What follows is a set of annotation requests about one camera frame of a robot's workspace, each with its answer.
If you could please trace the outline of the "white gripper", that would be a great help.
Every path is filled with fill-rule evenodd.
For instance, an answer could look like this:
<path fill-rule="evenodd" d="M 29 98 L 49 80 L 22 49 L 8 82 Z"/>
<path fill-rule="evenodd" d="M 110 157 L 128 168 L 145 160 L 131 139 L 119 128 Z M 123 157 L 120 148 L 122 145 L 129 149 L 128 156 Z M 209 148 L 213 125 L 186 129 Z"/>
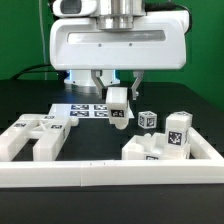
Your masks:
<path fill-rule="evenodd" d="M 135 70 L 136 100 L 143 70 L 180 69 L 186 63 L 187 12 L 145 10 L 143 0 L 55 0 L 50 62 L 57 70 L 92 70 L 104 99 L 101 70 Z"/>

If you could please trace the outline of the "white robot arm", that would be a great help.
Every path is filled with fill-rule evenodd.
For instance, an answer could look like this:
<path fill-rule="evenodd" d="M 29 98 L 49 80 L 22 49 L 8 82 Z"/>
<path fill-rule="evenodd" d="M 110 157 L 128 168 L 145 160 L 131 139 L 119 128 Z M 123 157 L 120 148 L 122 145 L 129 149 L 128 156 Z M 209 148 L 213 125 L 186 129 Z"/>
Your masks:
<path fill-rule="evenodd" d="M 131 70 L 138 85 L 146 70 L 186 63 L 188 8 L 168 0 L 54 0 L 50 62 L 57 70 L 88 70 L 102 98 L 106 70 Z"/>

